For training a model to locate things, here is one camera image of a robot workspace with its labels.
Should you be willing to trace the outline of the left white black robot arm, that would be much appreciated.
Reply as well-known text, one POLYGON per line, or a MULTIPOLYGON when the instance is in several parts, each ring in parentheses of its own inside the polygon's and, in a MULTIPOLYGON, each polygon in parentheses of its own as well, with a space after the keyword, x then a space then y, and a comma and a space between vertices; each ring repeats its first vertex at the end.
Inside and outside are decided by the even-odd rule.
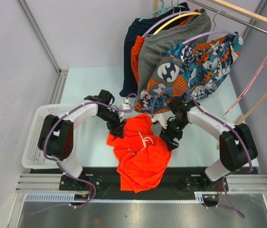
POLYGON ((76 159, 74 149, 74 131, 92 117, 99 117, 106 122, 111 135, 123 138, 124 113, 131 111, 128 99, 118 108, 112 107, 114 96, 106 90, 98 95, 89 95, 74 109, 62 115, 49 114, 45 117, 38 148, 47 160, 54 161, 65 175, 70 177, 70 185, 81 190, 86 185, 86 178, 81 175, 83 167, 76 159))

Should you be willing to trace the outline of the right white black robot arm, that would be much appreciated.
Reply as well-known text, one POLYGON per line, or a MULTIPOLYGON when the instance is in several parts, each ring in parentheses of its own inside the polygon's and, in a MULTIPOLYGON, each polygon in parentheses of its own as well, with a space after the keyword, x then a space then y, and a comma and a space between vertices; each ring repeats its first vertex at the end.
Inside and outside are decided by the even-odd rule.
POLYGON ((165 119, 163 114, 152 118, 152 122, 162 126, 159 136, 168 150, 178 148, 178 141, 188 124, 199 126, 219 142, 219 159, 201 174, 200 185, 204 190, 212 190, 217 186, 217 180, 245 164, 251 165, 252 160, 258 157, 251 130, 245 123, 229 123, 206 111, 198 102, 184 103, 178 97, 172 99, 168 106, 173 113, 171 119, 165 119))

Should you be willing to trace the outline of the bright orange shorts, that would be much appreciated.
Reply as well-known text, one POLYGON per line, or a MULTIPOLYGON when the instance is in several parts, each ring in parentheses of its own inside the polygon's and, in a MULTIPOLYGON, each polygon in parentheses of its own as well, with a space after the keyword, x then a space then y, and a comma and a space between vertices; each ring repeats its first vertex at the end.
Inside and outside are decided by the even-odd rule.
POLYGON ((166 143, 152 131, 152 121, 147 114, 128 118, 124 137, 108 135, 107 144, 113 147, 119 161, 120 190, 141 191, 159 185, 172 153, 166 143))

